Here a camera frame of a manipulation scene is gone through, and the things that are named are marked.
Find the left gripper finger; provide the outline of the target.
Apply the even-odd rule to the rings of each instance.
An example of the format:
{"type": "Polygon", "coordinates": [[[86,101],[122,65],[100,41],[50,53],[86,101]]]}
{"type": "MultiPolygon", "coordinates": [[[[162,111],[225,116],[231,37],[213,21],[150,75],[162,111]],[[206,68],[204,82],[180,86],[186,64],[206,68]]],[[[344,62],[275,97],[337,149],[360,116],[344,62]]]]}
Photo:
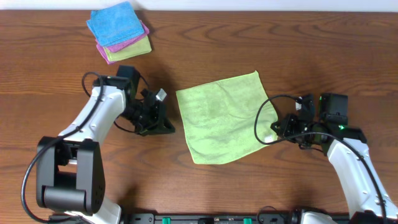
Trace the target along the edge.
{"type": "Polygon", "coordinates": [[[166,115],[166,105],[158,103],[157,105],[157,133],[158,134],[172,134],[175,132],[175,127],[170,122],[166,115]]]}
{"type": "Polygon", "coordinates": [[[159,125],[153,124],[144,127],[143,125],[139,125],[137,133],[140,136],[148,136],[148,135],[156,135],[159,134],[159,125]]]}

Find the light green microfiber cloth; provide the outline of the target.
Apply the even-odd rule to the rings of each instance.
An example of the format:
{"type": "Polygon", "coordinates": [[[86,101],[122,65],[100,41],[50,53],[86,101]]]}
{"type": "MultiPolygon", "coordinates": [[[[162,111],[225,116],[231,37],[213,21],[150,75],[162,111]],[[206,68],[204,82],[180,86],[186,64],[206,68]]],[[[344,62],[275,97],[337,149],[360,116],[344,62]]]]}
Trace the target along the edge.
{"type": "Polygon", "coordinates": [[[227,164],[277,139],[278,120],[258,72],[176,92],[185,139],[196,164],[227,164]]]}

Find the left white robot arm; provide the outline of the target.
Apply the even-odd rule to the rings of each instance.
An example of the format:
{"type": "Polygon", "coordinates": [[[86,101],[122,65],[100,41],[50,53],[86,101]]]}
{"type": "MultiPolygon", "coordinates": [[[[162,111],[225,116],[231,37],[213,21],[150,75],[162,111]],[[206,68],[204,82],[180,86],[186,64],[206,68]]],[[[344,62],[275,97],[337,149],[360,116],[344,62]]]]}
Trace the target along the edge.
{"type": "Polygon", "coordinates": [[[174,133],[166,117],[163,89],[141,91],[138,78],[100,76],[93,82],[85,107],[57,137],[37,146],[38,206],[66,214],[64,221],[119,223],[122,208],[105,196],[101,145],[114,121],[122,116],[140,136],[174,133]]]}

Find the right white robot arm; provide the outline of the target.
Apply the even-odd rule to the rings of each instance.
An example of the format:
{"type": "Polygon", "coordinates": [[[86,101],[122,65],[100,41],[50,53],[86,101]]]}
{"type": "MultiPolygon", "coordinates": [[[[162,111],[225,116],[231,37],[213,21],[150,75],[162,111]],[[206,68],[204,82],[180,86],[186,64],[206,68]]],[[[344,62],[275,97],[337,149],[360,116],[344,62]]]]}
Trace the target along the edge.
{"type": "Polygon", "coordinates": [[[369,156],[368,140],[348,124],[348,97],[323,93],[293,98],[297,113],[271,125],[278,137],[303,150],[320,146],[338,175],[350,223],[397,223],[397,205],[388,196],[369,156]]]}

